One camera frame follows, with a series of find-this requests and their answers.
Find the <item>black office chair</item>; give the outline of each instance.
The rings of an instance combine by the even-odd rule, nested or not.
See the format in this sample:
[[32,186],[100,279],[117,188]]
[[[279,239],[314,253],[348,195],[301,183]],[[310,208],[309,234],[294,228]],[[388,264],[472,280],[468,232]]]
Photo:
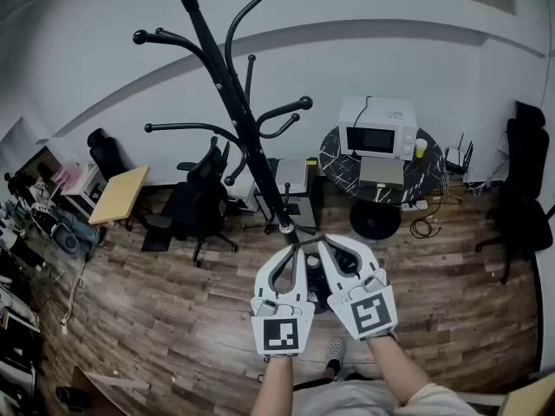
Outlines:
[[200,247],[210,236],[229,244],[233,252],[238,250],[238,246],[221,233],[227,207],[227,191],[221,178],[227,167],[229,142],[223,152],[217,144],[218,138],[214,136],[210,150],[199,163],[181,162],[177,165],[178,170],[189,173],[187,182],[178,183],[168,200],[165,216],[171,219],[171,223],[163,224],[163,218],[153,223],[155,226],[169,225],[172,235],[179,240],[187,236],[197,238],[193,253],[195,267],[200,266]]
[[128,169],[121,161],[118,144],[109,137],[102,128],[94,130],[87,138],[90,156],[98,165],[102,177],[108,182],[113,176],[122,174]]
[[549,134],[543,126],[545,117],[537,107],[516,102],[517,118],[506,125],[509,142],[509,175],[499,189],[499,209],[490,211],[501,236],[487,239],[476,245],[476,252],[483,246],[504,244],[506,247],[505,284],[511,270],[511,258],[516,249],[525,260],[533,252],[553,244],[552,231],[541,205],[536,200],[541,191],[545,156]]

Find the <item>sleeve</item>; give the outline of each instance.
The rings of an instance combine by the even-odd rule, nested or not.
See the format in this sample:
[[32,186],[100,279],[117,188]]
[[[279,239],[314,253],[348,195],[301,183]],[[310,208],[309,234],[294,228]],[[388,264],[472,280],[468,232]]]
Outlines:
[[476,411],[451,390],[427,384],[408,401],[395,409],[395,416],[478,416]]

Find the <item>wooden table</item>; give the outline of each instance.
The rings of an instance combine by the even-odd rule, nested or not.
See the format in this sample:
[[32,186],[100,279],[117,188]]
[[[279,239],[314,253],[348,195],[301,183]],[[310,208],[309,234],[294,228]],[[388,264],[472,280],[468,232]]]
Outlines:
[[140,166],[113,176],[98,199],[88,222],[96,225],[128,218],[149,170],[150,166]]

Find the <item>power strip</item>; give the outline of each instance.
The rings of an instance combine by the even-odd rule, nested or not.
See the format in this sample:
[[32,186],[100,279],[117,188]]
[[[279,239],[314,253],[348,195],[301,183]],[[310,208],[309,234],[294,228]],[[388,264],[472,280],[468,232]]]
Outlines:
[[401,204],[401,211],[425,211],[428,209],[426,200],[416,200],[416,202],[405,202]]

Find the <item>sneaker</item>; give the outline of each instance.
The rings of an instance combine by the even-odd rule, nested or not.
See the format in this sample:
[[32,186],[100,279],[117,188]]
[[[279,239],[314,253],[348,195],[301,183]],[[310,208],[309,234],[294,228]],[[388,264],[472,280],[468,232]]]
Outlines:
[[344,357],[345,357],[345,342],[343,342],[341,339],[335,339],[334,341],[331,342],[328,348],[328,353],[326,354],[326,367],[331,367],[330,362],[337,361],[339,363],[339,367],[336,366],[336,368],[334,368],[334,370],[336,371],[336,376],[341,371]]

